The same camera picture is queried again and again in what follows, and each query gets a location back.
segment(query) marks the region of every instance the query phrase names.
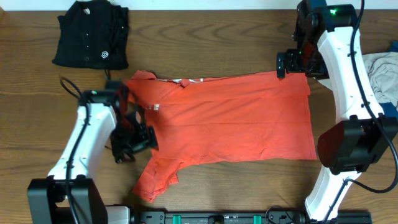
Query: blue fabric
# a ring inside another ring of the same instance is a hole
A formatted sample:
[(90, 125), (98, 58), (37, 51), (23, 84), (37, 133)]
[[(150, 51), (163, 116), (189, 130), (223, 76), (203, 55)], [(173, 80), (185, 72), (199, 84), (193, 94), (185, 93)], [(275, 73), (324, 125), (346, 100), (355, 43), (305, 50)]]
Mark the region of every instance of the blue fabric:
[(383, 108), (385, 116), (396, 117), (398, 119), (397, 108), (392, 103), (380, 103), (380, 106)]
[(392, 43), (392, 47), (390, 48), (389, 52), (398, 52), (398, 41), (394, 41)]

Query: orange shirt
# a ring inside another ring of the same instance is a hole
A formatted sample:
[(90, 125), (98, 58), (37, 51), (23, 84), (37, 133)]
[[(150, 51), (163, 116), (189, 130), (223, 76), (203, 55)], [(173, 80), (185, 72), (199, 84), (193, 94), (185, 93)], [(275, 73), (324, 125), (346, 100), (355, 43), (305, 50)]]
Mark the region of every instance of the orange shirt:
[(126, 84), (159, 143), (134, 188), (145, 200), (176, 184), (177, 171), (190, 165), (317, 158), (304, 74), (159, 80), (138, 71)]

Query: folded black shirt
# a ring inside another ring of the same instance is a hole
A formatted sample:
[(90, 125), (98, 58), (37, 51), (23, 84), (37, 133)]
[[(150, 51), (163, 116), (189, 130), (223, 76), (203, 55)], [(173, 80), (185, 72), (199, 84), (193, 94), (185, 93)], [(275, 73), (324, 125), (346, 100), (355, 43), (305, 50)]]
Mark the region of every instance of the folded black shirt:
[(58, 16), (61, 37), (52, 62), (75, 68), (127, 68), (128, 8), (105, 0), (76, 1)]

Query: white wall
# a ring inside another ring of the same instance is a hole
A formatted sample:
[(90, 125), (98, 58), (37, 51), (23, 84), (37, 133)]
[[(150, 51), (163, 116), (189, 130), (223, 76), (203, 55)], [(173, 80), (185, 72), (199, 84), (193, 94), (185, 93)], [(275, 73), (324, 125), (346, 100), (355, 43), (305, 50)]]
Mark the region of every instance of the white wall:
[[(295, 9), (300, 0), (109, 0), (130, 10)], [(326, 0), (328, 4), (353, 4), (360, 0)], [(67, 10), (75, 0), (0, 0), (5, 11)], [(398, 9), (398, 0), (366, 0), (366, 9)]]

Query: wooden table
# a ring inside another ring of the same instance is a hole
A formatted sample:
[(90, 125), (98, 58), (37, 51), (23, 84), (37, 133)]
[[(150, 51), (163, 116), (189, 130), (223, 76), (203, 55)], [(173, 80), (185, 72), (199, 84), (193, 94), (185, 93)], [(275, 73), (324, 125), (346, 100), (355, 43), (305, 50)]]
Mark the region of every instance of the wooden table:
[[(31, 223), (27, 186), (58, 161), (76, 119), (76, 100), (58, 76), (81, 89), (102, 88), (101, 70), (59, 67), (54, 58), (64, 12), (5, 12), (0, 22), (0, 222)], [(366, 11), (363, 52), (385, 51), (398, 39), (397, 11)], [(127, 79), (138, 69), (160, 77), (222, 77), (275, 69), (275, 56), (295, 46), (295, 11), (132, 11), (127, 46), (129, 68), (112, 72)], [(308, 79), (315, 141), (334, 125), (333, 94)], [(273, 159), (193, 166), (178, 173), (154, 203), (131, 193), (150, 152), (133, 164), (115, 164), (105, 150), (96, 185), (105, 204), (167, 210), (265, 210), (300, 207), (320, 170), (319, 161)], [(359, 179), (387, 187), (394, 176), (389, 149)], [(375, 223), (398, 222), (398, 190), (376, 195), (351, 187), (341, 208), (368, 209)]]

